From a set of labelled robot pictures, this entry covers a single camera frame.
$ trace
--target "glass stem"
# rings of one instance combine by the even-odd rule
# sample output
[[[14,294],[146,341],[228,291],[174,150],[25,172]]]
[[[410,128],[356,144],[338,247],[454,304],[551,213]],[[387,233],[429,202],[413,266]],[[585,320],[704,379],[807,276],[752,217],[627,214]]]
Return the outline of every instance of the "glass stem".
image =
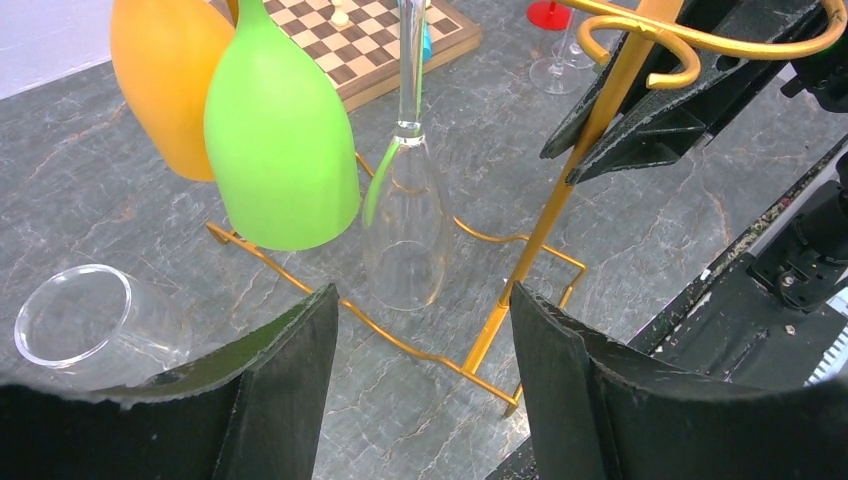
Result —
[[[584,20],[588,18],[586,12],[580,10],[578,8],[574,8],[571,10],[571,18],[569,20],[571,32],[573,33],[577,27],[583,23]],[[568,51],[571,52],[572,55],[580,55],[583,53],[583,49],[580,47],[580,44],[577,43],[577,35],[572,35],[570,39],[568,39]]]
[[[574,27],[577,25],[575,21],[577,17],[575,13],[576,9],[571,9],[571,15],[568,16],[568,26],[565,27],[565,33],[562,35],[559,43],[554,48],[554,64],[562,65],[565,63],[565,49],[568,48],[569,44],[573,39]]]
[[[395,135],[421,135],[421,52],[424,38],[424,0],[399,0],[400,4],[400,111]]]

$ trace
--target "gold hook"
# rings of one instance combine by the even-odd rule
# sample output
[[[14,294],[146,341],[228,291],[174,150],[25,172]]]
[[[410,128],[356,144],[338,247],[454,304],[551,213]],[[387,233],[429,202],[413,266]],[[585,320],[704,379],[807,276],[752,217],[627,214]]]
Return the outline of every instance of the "gold hook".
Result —
[[[828,25],[827,29],[818,37],[795,43],[753,43],[711,35],[673,22],[654,20],[633,10],[601,0],[555,1],[595,15],[612,15],[636,20],[658,30],[666,30],[692,47],[751,60],[791,60],[821,52],[839,40],[839,37],[845,32],[846,17],[848,17],[848,12],[846,12],[842,0],[820,0],[828,15]]]
[[[606,65],[609,62],[610,54],[592,38],[592,31],[612,29],[626,30],[653,40],[669,49],[683,64],[683,71],[680,73],[652,73],[648,75],[646,81],[648,88],[683,88],[691,85],[700,75],[701,61],[692,47],[668,30],[656,28],[639,20],[614,15],[589,18],[580,24],[580,28],[577,30],[577,43],[593,60],[601,65]]]

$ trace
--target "wooden board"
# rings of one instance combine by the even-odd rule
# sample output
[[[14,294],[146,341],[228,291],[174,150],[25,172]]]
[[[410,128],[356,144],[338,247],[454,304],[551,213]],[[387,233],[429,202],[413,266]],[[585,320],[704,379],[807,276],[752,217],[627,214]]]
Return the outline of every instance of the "wooden board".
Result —
[[[265,8],[327,73],[348,112],[400,84],[397,0],[345,0],[344,27],[330,23],[330,0],[265,0]],[[433,53],[424,72],[480,45],[480,27],[444,0],[432,0],[426,14]]]

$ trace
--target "wine glass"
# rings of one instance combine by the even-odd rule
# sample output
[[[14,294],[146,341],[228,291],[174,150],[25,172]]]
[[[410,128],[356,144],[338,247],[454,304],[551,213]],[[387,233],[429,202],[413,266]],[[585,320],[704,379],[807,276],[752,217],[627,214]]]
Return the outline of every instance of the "wine glass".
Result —
[[[423,31],[424,0],[400,0],[398,120],[362,212],[368,283],[381,303],[402,311],[436,299],[453,241],[446,189],[419,121]]]
[[[569,12],[568,27],[565,33],[553,45],[550,57],[540,58],[530,66],[530,82],[539,90],[551,95],[571,93],[580,86],[581,76],[574,66],[574,56],[569,54],[568,46],[574,39],[576,25],[574,12]]]

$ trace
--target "marble countertop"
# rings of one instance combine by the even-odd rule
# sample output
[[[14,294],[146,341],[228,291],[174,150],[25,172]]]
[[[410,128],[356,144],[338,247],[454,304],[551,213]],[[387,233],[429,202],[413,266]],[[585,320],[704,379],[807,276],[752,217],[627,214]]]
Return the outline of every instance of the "marble countertop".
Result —
[[[552,97],[529,83],[528,68],[558,35],[532,27],[526,4],[454,5],[483,27],[483,44],[425,76],[428,143],[457,215],[493,235],[528,232],[564,162],[538,152],[579,92]],[[372,165],[396,112],[390,93],[351,115]],[[837,118],[771,85],[704,151],[581,184],[549,238],[590,269],[566,310],[630,339],[833,145],[844,133]],[[206,221],[226,224],[215,186],[166,169],[109,64],[0,101],[0,371],[49,380],[15,351],[15,315],[41,282],[83,263],[171,295],[195,321],[195,357],[303,298],[256,258],[219,245]],[[419,348],[462,361],[520,247],[457,233],[445,293],[405,315],[371,296],[359,234],[356,222],[325,247],[273,258],[310,285],[335,282]],[[528,284],[554,296],[574,273],[543,254]],[[315,478],[484,478],[527,437],[521,410],[503,419],[486,392],[399,352],[348,312],[340,322]],[[517,384],[508,323],[480,373],[505,390]]]

